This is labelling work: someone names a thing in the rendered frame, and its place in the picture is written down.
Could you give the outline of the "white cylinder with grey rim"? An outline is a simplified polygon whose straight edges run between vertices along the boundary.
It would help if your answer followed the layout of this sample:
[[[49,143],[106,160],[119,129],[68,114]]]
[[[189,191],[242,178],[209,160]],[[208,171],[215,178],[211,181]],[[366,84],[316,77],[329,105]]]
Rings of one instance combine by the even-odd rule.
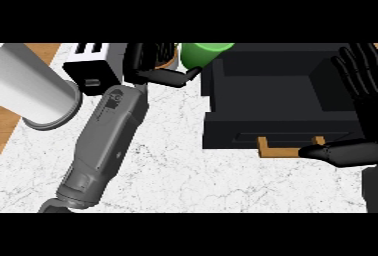
[[[63,126],[75,116],[82,93],[23,43],[0,43],[0,106],[35,130]]]

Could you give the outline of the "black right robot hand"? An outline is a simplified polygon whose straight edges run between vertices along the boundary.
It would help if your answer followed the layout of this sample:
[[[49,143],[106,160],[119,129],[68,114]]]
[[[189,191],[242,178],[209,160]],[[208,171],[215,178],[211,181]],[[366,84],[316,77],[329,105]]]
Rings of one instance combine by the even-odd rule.
[[[364,137],[305,146],[301,158],[325,161],[338,168],[378,164],[378,48],[350,43],[331,58],[350,94]]]

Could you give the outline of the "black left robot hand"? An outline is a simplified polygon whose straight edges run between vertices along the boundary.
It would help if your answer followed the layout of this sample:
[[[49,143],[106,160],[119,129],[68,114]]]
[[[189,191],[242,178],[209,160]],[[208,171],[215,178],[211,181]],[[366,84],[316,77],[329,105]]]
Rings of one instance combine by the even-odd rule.
[[[177,47],[173,43],[128,43],[122,59],[124,81],[133,84],[149,82],[181,88],[201,73],[202,68],[195,66],[184,73],[159,68],[174,59]]]

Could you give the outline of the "brown round wooden thing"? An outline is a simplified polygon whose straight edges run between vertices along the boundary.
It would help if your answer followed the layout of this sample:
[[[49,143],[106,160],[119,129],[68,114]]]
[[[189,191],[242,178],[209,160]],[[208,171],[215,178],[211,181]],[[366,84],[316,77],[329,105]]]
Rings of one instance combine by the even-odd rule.
[[[173,58],[165,64],[162,64],[161,66],[156,66],[156,69],[175,70],[177,66],[178,66],[178,60],[177,58]]]

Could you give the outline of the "green cup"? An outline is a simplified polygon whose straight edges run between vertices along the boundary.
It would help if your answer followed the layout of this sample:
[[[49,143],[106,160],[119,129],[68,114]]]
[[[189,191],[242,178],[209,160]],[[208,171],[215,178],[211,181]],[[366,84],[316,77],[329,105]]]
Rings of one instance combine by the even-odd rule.
[[[180,61],[186,69],[204,68],[233,43],[183,43]]]

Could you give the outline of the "black and white appliance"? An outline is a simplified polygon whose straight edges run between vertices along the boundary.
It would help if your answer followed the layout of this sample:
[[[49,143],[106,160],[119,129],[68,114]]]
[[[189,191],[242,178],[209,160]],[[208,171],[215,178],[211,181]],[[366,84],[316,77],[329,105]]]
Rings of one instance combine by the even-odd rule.
[[[125,43],[74,43],[62,68],[87,96],[122,83]]]

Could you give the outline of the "black drawer front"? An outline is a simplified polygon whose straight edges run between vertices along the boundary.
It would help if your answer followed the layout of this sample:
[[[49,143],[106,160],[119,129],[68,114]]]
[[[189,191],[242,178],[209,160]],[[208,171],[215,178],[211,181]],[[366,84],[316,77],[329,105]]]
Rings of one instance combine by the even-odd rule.
[[[356,114],[323,117],[205,114],[204,149],[255,149],[258,137],[267,138],[270,148],[301,148],[311,144],[314,136],[322,136],[326,142],[362,138]]]

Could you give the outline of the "black open drawer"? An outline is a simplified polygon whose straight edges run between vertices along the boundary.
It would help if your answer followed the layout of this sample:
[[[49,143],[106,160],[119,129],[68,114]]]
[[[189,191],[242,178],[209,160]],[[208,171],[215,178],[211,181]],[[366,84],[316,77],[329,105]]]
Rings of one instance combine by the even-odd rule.
[[[331,58],[342,43],[238,43],[205,66],[209,111],[323,117],[354,112]]]

